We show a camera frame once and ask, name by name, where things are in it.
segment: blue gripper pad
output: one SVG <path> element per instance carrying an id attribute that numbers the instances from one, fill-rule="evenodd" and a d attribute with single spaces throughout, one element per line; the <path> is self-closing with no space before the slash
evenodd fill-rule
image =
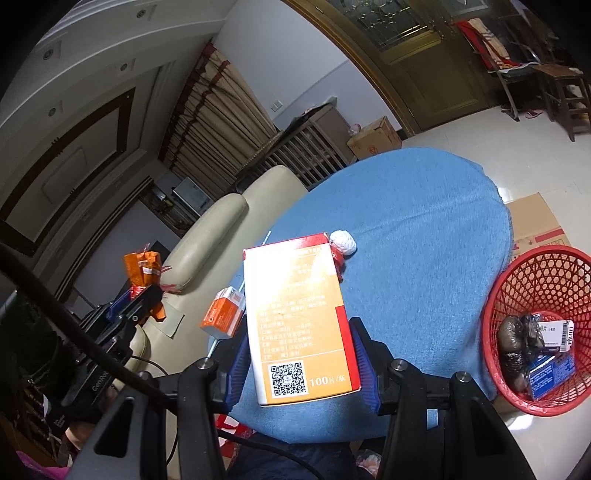
<path id="1" fill-rule="evenodd" d="M 244 388 L 244 382 L 246 381 L 246 375 L 250 366 L 251 351 L 248 346 L 248 335 L 244 335 L 226 380 L 228 393 L 226 395 L 225 403 L 228 410 L 231 410 L 232 407 L 238 403 L 238 400 L 240 400 L 240 395 L 242 395 L 242 389 Z"/>
<path id="2" fill-rule="evenodd" d="M 111 308 L 107 312 L 107 320 L 114 322 L 117 316 L 123 311 L 123 309 L 131 302 L 131 289 L 122 294 L 118 299 L 113 302 Z"/>
<path id="3" fill-rule="evenodd" d="M 378 379 L 374 369 L 371 366 L 365 347 L 359 338 L 357 330 L 351 329 L 353 337 L 353 346 L 355 347 L 355 356 L 357 357 L 357 366 L 359 368 L 359 378 L 361 379 L 361 396 L 365 404 L 377 413 L 380 406 L 378 395 Z"/>

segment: beige leather sofa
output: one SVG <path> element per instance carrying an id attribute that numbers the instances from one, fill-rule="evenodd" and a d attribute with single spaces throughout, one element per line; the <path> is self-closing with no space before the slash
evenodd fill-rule
<path id="1" fill-rule="evenodd" d="M 289 169 L 276 166 L 242 195 L 230 193 L 209 208 L 171 252 L 165 262 L 171 270 L 161 278 L 161 283 L 175 284 L 180 290 L 166 293 L 165 302 L 184 318 L 172 338 L 150 319 L 144 325 L 148 346 L 143 358 L 175 373 L 206 355 L 208 338 L 199 323 L 215 294 L 229 285 L 242 263 L 242 251 L 260 241 L 306 193 Z M 152 366 L 148 370 L 160 375 Z"/>

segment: black plastic bag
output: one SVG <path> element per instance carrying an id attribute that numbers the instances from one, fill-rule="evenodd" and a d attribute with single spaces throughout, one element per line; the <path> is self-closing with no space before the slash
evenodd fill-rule
<path id="1" fill-rule="evenodd" d="M 509 315 L 501 323 L 496 337 L 505 381 L 514 392 L 525 391 L 530 364 L 544 347 L 540 325 L 529 313 L 520 318 Z"/>

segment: curtain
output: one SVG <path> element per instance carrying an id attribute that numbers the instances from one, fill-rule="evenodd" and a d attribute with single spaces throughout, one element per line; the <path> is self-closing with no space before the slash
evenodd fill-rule
<path id="1" fill-rule="evenodd" d="M 217 200 L 276 133 L 246 81 L 209 43 L 187 79 L 159 158 Z"/>

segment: blue tablecloth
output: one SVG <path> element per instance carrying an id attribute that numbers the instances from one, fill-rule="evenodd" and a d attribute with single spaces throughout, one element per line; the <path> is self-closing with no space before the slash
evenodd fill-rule
<path id="1" fill-rule="evenodd" d="M 395 358 L 443 377 L 469 371 L 492 398 L 479 318 L 508 263 L 512 231 L 482 167 L 431 148 L 377 155 L 304 196 L 279 218 L 268 242 L 334 230 L 348 230 L 358 245 L 341 284 L 348 316 L 361 317 Z M 239 287 L 242 277 L 241 269 L 232 285 Z M 252 370 L 231 416 L 289 443 L 379 437 L 389 420 L 371 413 L 360 393 L 260 407 Z"/>

